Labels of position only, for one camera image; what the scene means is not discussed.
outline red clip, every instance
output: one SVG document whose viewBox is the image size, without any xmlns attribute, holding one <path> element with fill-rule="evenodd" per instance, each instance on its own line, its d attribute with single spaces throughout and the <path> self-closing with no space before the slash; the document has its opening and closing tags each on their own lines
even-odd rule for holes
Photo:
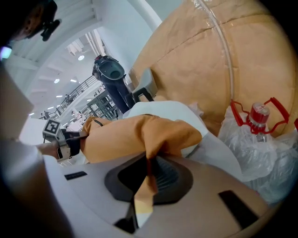
<svg viewBox="0 0 298 238">
<path fill-rule="evenodd" d="M 287 112 L 287 110 L 284 108 L 284 106 L 283 106 L 283 105 L 282 105 L 276 98 L 270 98 L 270 99 L 269 99 L 268 101 L 266 101 L 264 104 L 266 105 L 266 104 L 268 104 L 269 102 L 272 102 L 273 105 L 279 110 L 279 112 L 282 114 L 284 120 L 283 120 L 283 121 L 280 121 L 280 122 L 278 122 L 278 123 L 276 123 L 276 124 L 274 125 L 274 127 L 273 127 L 270 131 L 268 131 L 268 132 L 262 132 L 263 134 L 270 134 L 270 133 L 272 133 L 272 132 L 276 129 L 276 127 L 278 127 L 280 124 L 288 123 L 288 122 L 289 122 L 289 117 L 290 117 L 290 115 L 289 115 L 289 113 Z M 241 103 L 238 103 L 238 102 L 236 102 L 236 101 L 234 101 L 234 100 L 231 100 L 231 104 L 230 104 L 230 105 L 231 105 L 231 109 L 232 109 L 233 115 L 234 115 L 234 117 L 235 117 L 235 120 L 236 120 L 238 126 L 243 126 L 243 125 L 248 125 L 248 126 L 250 126 L 247 122 L 243 122 L 243 120 L 242 120 L 242 118 L 241 118 L 241 116 L 240 116 L 238 110 L 236 109 L 236 105 L 235 105 L 235 104 L 239 104 L 239 105 L 241 106 L 241 110 L 242 110 L 244 113 L 247 114 L 247 117 L 249 116 L 250 113 L 249 113 L 248 111 L 243 110 L 243 107 L 242 107 L 242 104 L 241 104 Z M 298 119 L 296 119 L 296 121 L 294 122 L 294 124 L 295 124 L 295 127 L 296 127 L 297 130 L 298 130 Z M 259 132 L 253 131 L 253 129 L 251 128 L 251 133 L 252 133 L 252 134 L 258 134 Z"/>
</svg>

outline orange cloth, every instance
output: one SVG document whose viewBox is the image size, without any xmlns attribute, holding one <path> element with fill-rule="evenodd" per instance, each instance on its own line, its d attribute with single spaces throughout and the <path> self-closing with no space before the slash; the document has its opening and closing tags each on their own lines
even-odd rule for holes
<svg viewBox="0 0 298 238">
<path fill-rule="evenodd" d="M 184 121 L 171 121 L 151 115 L 118 121 L 89 117 L 82 131 L 89 134 L 81 140 L 81 150 L 90 163 L 143 151 L 146 151 L 148 159 L 156 156 L 159 151 L 181 156 L 183 148 L 196 145 L 202 140 L 200 132 Z"/>
</svg>

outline white wall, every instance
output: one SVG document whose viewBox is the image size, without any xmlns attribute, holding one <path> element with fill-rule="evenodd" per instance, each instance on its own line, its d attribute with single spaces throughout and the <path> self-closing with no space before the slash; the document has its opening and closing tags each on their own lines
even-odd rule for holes
<svg viewBox="0 0 298 238">
<path fill-rule="evenodd" d="M 162 21 L 173 12 L 183 0 L 146 0 Z"/>
<path fill-rule="evenodd" d="M 103 0 L 98 32 L 128 74 L 152 30 L 127 0 Z"/>
</svg>

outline clear plastic bag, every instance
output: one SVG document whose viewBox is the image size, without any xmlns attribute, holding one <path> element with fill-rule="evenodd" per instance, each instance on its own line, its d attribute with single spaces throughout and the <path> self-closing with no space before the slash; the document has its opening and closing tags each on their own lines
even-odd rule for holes
<svg viewBox="0 0 298 238">
<path fill-rule="evenodd" d="M 248 126 L 239 127 L 231 108 L 225 114 L 218 137 L 232 150 L 243 173 L 243 182 L 268 203 L 284 199 L 298 179 L 298 133 L 259 142 Z"/>
<path fill-rule="evenodd" d="M 298 178 L 298 133 L 276 138 L 277 160 L 271 173 L 263 178 L 246 182 L 269 204 L 284 199 Z"/>
<path fill-rule="evenodd" d="M 246 114 L 241 113 L 240 116 L 246 119 Z M 243 181 L 265 177 L 272 171 L 277 152 L 271 135 L 264 135 L 265 142 L 259 142 L 259 138 L 251 134 L 249 126 L 237 125 L 230 106 L 226 110 L 218 138 L 237 158 Z"/>
</svg>

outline ceiling light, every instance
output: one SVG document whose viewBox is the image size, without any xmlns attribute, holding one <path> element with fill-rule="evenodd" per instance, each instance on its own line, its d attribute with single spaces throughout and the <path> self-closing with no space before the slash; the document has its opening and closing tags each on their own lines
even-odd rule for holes
<svg viewBox="0 0 298 238">
<path fill-rule="evenodd" d="M 79 56 L 78 60 L 83 60 L 85 58 L 84 55 Z"/>
</svg>

